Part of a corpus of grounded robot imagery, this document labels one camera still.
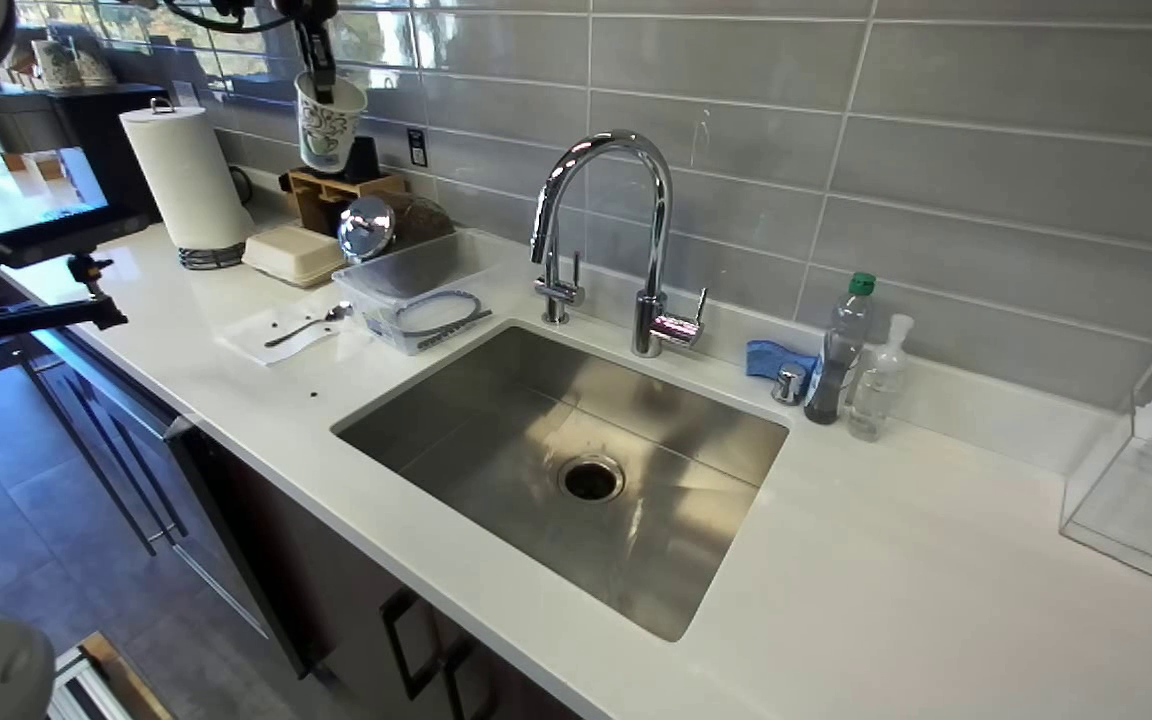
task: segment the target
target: cabinet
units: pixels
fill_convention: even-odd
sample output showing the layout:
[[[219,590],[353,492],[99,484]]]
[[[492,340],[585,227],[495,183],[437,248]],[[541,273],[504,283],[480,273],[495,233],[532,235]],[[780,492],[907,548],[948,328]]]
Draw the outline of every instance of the cabinet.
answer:
[[[110,368],[67,331],[37,335],[47,353],[24,373],[37,379],[58,420],[104,484],[150,557],[177,557],[199,577],[251,634],[270,637],[262,604],[225,554],[208,513],[190,484],[183,423],[142,386]]]
[[[217,442],[193,436],[190,453],[199,496],[304,676],[383,720],[571,718]]]

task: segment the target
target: cup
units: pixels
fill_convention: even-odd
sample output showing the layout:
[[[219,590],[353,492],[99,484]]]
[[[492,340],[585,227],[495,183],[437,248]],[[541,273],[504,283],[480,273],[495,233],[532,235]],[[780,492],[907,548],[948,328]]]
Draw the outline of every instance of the cup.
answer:
[[[295,77],[295,142],[300,166],[340,173],[370,113],[370,96],[353,80],[332,83],[332,106],[320,106],[309,73]]]

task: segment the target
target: sponge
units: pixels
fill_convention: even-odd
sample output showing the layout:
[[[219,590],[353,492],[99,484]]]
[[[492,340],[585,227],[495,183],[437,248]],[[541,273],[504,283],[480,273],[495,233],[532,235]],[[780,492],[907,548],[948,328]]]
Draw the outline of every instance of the sponge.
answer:
[[[744,344],[744,375],[780,379],[780,368],[796,368],[802,375],[816,373],[816,356],[783,350],[776,340]]]
[[[244,264],[284,283],[311,288],[330,282],[343,264],[343,258],[332,235],[277,226],[250,235]]]

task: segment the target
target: blue sponge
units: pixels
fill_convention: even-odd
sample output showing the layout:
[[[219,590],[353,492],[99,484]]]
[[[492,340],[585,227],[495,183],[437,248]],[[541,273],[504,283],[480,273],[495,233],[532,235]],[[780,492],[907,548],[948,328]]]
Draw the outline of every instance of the blue sponge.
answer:
[[[749,340],[744,344],[744,375],[776,379],[780,368],[796,368],[802,375],[811,375],[816,356],[783,350],[776,340]]]

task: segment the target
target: dish soap bottle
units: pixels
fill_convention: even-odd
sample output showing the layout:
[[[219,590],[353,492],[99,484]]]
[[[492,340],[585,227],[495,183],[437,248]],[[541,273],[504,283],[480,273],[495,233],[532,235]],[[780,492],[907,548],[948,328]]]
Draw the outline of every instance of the dish soap bottle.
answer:
[[[912,317],[891,317],[887,344],[878,359],[855,375],[853,397],[844,403],[849,432],[862,442],[880,442],[891,409],[903,390],[903,340],[912,331]]]
[[[874,283],[878,283],[874,273],[855,273],[849,282],[849,298],[839,302],[839,309],[834,309],[825,353],[822,353],[816,379],[811,379],[811,399],[803,409],[811,423],[839,420],[844,386],[849,386],[855,356],[864,353],[869,326],[874,326],[869,321]]]

